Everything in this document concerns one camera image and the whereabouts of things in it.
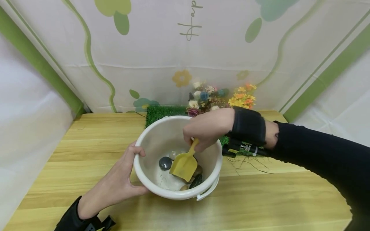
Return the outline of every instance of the black sleeve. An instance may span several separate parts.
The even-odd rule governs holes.
[[[362,224],[359,230],[364,230],[367,223],[366,230],[370,230],[370,148],[303,126],[275,123],[279,134],[271,157],[302,166],[329,181],[351,207],[351,225]],[[347,230],[357,230],[351,225]]]
[[[99,220],[97,216],[81,220],[78,216],[78,203],[81,199],[81,196],[69,207],[69,209],[62,216],[58,222],[54,231],[97,231],[97,230],[110,230],[112,226],[115,225],[115,222],[110,216],[108,216],[103,222]]]

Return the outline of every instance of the bucket handle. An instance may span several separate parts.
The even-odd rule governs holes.
[[[219,180],[220,180],[220,175],[217,176],[216,180],[213,182],[211,187],[205,193],[199,194],[199,195],[196,196],[196,201],[200,201],[200,200],[204,199],[206,196],[208,196],[209,194],[211,194],[211,192],[213,192],[213,190],[215,190]]]

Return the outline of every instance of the white flower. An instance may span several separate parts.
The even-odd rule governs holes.
[[[220,107],[219,106],[213,106],[213,107],[211,107],[211,111],[214,111],[214,110],[217,110],[217,109],[220,109]]]
[[[194,99],[199,100],[201,98],[201,91],[196,91],[193,94]]]
[[[196,100],[190,100],[189,101],[189,107],[190,108],[199,109],[198,101],[196,101]]]
[[[194,86],[195,89],[201,87],[201,85],[202,85],[201,82],[195,82],[195,83],[193,83],[193,86]]]
[[[212,86],[207,86],[206,87],[206,92],[213,93],[214,91],[215,91],[215,88],[214,87],[212,87]]]

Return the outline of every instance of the green stripe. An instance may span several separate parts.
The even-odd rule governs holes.
[[[281,38],[279,45],[277,47],[277,58],[276,58],[274,66],[272,67],[270,73],[261,82],[259,82],[257,86],[262,85],[275,74],[275,71],[279,68],[281,61],[283,59],[283,47],[289,35],[292,34],[293,31],[295,31],[299,26],[305,23],[318,10],[321,3],[323,3],[322,0],[317,0],[315,4],[310,8],[310,10],[308,10],[307,13],[300,20],[298,20],[295,24],[293,24],[293,26],[291,26],[285,32],[285,34]]]
[[[339,46],[350,36],[350,34],[365,20],[370,14],[370,10],[360,19],[360,21],[349,31],[340,41],[334,50],[324,59],[324,61],[314,70],[307,80],[298,88],[293,96],[285,103],[281,110],[293,99],[302,89],[309,79],[318,71],[325,61],[339,48]],[[284,113],[288,122],[293,121],[304,111],[340,74],[349,67],[357,58],[360,57],[370,46],[370,24],[346,47],[343,52],[326,68],[319,77],[306,89],[305,92],[290,106]]]
[[[79,19],[79,21],[81,22],[82,24],[82,27],[84,28],[85,30],[85,34],[86,34],[86,38],[85,38],[85,46],[84,46],[84,49],[85,49],[85,57],[86,57],[86,60],[87,62],[89,63],[91,69],[95,72],[95,74],[99,77],[99,79],[101,81],[103,81],[108,87],[109,89],[111,90],[111,95],[109,96],[109,104],[111,106],[111,109],[113,112],[117,113],[117,110],[115,108],[115,105],[114,105],[114,96],[115,96],[115,89],[114,89],[114,86],[113,84],[107,80],[99,71],[98,69],[96,68],[95,66],[95,63],[94,63],[94,60],[93,60],[93,56],[91,54],[91,33],[90,33],[90,30],[89,28],[87,27],[87,24],[85,22],[85,20],[82,18],[82,16],[79,14],[79,12],[77,11],[77,9],[74,7],[74,5],[71,3],[70,0],[62,0],[66,5],[67,7],[77,16],[77,18]]]
[[[33,37],[35,37],[35,39],[37,40],[37,42],[42,46],[42,48],[44,49],[44,51],[49,55],[49,57],[52,59],[52,61],[56,64],[56,66],[59,68],[59,70],[63,73],[63,75],[68,79],[67,77],[67,74],[64,72],[64,70],[62,69],[62,67],[59,65],[59,63],[55,60],[55,58],[51,55],[51,53],[49,52],[49,50],[46,48],[46,46],[44,45],[44,43],[40,40],[40,38],[36,35],[36,33],[32,30],[32,28],[30,27],[30,25],[24,20],[24,18],[22,17],[22,15],[18,12],[18,10],[14,7],[14,5],[10,2],[10,0],[6,0],[6,2],[9,4],[9,6],[12,8],[12,10],[16,13],[16,15],[18,16],[18,18],[23,22],[23,24],[27,27],[27,29],[31,32],[31,34],[33,35]]]
[[[0,32],[21,52],[30,64],[55,88],[77,115],[85,113],[84,104],[59,77],[21,29],[0,7]]]

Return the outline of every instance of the wood grain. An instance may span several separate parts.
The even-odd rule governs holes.
[[[261,114],[286,122],[276,111]],[[145,118],[134,113],[76,119],[4,230],[54,230],[71,203],[139,137],[144,124]],[[350,221],[339,192],[302,167],[272,158],[224,157],[220,176],[217,188],[202,201],[148,194],[107,208],[99,217],[111,215],[116,231],[337,231]],[[138,182],[134,171],[131,180]]]

